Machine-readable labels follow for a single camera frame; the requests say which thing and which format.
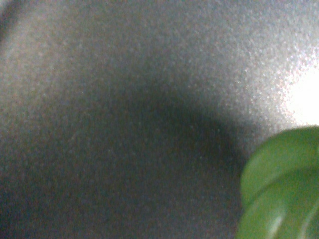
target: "textured surface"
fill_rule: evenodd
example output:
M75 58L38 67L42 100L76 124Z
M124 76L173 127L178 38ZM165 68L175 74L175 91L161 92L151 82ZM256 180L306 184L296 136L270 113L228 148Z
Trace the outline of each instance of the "textured surface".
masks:
M1 236L233 238L248 155L319 123L319 5L104 2L1 10Z

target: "gray background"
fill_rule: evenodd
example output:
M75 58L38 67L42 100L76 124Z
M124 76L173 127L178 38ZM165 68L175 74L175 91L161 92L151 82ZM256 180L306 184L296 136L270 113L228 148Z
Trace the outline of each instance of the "gray background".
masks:
M0 14L0 238L233 238L251 152L319 123L315 1Z

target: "bright light spot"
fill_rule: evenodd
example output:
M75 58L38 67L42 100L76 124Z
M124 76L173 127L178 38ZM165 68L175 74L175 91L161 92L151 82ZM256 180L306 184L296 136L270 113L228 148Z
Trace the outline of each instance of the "bright light spot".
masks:
M286 107L296 122L319 124L319 70L309 69L289 90Z
M284 215L279 215L272 221L272 224L269 228L269 235L268 235L269 238L275 237L283 220L284 220Z

